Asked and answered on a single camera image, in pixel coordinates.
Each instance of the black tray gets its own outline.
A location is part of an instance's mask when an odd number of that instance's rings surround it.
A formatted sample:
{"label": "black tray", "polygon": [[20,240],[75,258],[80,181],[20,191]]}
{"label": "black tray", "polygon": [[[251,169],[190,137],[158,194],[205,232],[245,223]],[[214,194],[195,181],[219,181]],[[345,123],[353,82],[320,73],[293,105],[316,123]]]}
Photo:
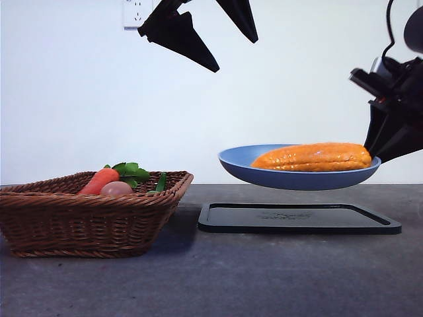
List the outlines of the black tray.
{"label": "black tray", "polygon": [[198,228],[228,233],[398,234],[401,224],[355,205],[246,204],[203,205]]}

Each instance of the electrical outlet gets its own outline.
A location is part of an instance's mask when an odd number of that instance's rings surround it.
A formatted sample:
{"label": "electrical outlet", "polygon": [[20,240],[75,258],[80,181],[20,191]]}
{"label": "electrical outlet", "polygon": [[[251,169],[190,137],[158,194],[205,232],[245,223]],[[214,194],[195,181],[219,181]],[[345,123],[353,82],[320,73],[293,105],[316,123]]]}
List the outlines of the electrical outlet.
{"label": "electrical outlet", "polygon": [[153,12],[153,0],[122,0],[125,30],[136,30]]}

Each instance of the white wall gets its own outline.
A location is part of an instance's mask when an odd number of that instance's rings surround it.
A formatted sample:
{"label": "white wall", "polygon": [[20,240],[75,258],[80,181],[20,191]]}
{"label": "white wall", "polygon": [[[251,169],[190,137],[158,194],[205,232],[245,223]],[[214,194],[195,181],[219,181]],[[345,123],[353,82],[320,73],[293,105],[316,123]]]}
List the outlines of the white wall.
{"label": "white wall", "polygon": [[[348,80],[389,43],[387,0],[250,0],[250,43],[214,0],[194,27],[212,73],[122,28],[121,0],[1,1],[1,183],[45,180],[104,164],[188,170],[195,183],[237,183],[218,152],[259,143],[363,143],[373,97]],[[416,0],[395,1],[397,44]],[[367,183],[421,183],[423,151]]]}

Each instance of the table surface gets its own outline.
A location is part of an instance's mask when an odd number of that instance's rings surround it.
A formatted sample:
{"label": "table surface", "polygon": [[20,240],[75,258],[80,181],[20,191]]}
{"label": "table surface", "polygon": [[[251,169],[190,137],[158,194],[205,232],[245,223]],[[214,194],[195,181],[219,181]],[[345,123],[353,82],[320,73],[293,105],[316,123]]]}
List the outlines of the table surface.
{"label": "table surface", "polygon": [[[204,203],[349,203],[400,234],[232,234],[197,229]],[[148,253],[15,258],[1,240],[0,316],[421,316],[423,184],[293,192],[191,185]]]}

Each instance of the carrot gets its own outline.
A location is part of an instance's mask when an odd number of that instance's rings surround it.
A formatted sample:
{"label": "carrot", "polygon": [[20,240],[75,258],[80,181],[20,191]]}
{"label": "carrot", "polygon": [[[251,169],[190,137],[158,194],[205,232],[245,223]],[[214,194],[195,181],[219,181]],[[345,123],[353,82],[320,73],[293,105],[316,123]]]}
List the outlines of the carrot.
{"label": "carrot", "polygon": [[102,168],[90,179],[78,195],[99,195],[104,185],[119,180],[119,172],[113,168]]}

